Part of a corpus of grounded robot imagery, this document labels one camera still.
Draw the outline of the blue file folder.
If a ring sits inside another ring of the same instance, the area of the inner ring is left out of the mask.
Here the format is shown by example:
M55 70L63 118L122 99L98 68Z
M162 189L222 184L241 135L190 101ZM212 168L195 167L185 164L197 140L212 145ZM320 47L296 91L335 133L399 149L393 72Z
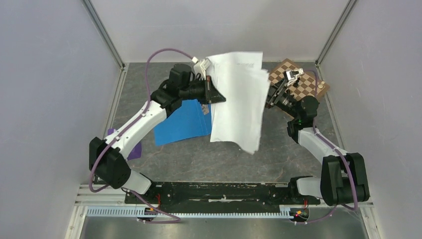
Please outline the blue file folder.
M165 144L211 133L211 114L204 115L197 100L182 101L182 106L154 127L155 144Z

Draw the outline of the printed white paper sheet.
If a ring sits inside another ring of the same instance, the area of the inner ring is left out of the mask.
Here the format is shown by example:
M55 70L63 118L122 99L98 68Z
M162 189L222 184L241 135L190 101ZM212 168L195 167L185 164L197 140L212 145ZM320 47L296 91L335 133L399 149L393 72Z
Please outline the printed white paper sheet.
M253 69L262 68L263 52L259 51L237 51L228 52L218 55L212 55L207 57L211 61L211 67L208 69L208 73L211 77L212 84L217 87L218 83L218 67L225 65L235 65L248 67Z

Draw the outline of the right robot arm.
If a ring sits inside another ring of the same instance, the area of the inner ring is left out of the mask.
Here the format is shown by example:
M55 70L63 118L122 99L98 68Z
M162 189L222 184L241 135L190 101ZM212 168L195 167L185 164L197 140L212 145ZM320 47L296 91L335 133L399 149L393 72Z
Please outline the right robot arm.
M356 209L358 203L370 198L364 158L339 148L317 129L315 118L319 101L305 96L297 101L288 90L288 81L282 79L271 86L267 107L279 107L293 117L287 123L287 133L294 142L307 149L320 163L320 177L302 176L292 179L287 190L293 203L307 196L321 198L329 206L343 205Z

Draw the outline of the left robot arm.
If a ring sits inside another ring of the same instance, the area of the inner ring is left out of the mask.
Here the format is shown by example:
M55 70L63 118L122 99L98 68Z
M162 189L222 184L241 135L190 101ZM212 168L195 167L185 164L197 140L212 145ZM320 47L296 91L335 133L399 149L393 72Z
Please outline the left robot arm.
M104 139L95 137L89 143L90 177L97 176L107 186L137 192L144 203L155 200L156 190L152 181L132 170L127 158L133 148L159 123L182 106L185 100L200 104L222 103L226 98L215 88L211 76L206 75L211 65L202 60L193 67L176 64L169 77L152 92L144 106L121 128Z

